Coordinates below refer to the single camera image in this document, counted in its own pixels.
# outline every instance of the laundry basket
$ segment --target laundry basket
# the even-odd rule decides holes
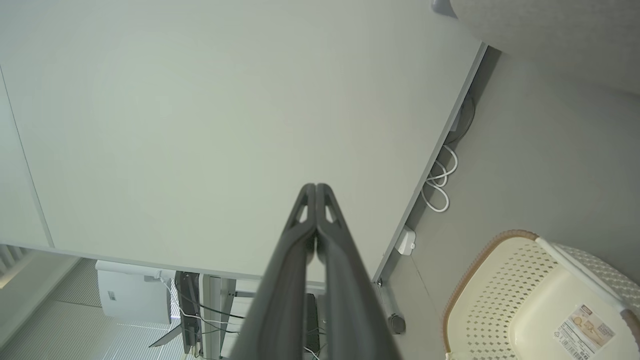
[[[447,306],[450,360],[638,360],[640,286],[584,251],[498,235]]]

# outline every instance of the floor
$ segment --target floor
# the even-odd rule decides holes
[[[445,213],[414,212],[416,249],[388,283],[407,330],[404,359],[444,359],[441,319],[458,281],[498,233],[527,229],[640,281],[640,97],[492,51],[472,87],[476,116],[456,144]],[[437,194],[433,201],[439,205]]]

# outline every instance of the gray fabric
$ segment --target gray fabric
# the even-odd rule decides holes
[[[638,0],[451,0],[475,36],[515,56],[640,94]]]

